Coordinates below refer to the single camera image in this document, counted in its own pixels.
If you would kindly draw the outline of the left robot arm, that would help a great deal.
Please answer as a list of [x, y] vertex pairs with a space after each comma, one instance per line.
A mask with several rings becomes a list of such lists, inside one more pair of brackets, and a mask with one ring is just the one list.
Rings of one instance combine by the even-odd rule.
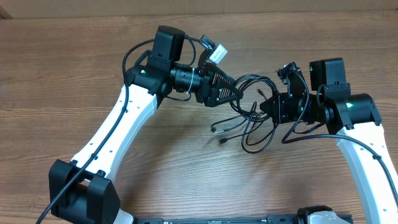
[[122, 67], [118, 100], [88, 144], [71, 161], [53, 163], [45, 213], [70, 223], [135, 223], [121, 209], [114, 181], [134, 138], [161, 102], [172, 91], [207, 107], [242, 98], [234, 80], [218, 67], [228, 52], [221, 43], [159, 26], [150, 44], [132, 67]]

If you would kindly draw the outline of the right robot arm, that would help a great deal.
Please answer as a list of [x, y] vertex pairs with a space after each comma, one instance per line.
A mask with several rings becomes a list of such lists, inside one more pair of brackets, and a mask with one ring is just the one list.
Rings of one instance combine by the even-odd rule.
[[295, 63], [277, 71], [287, 92], [274, 93], [260, 109], [275, 124], [324, 124], [326, 134], [300, 133], [295, 141], [336, 141], [352, 173], [368, 223], [397, 223], [397, 172], [387, 150], [382, 118], [366, 93], [351, 94], [342, 58], [310, 62], [306, 84]]

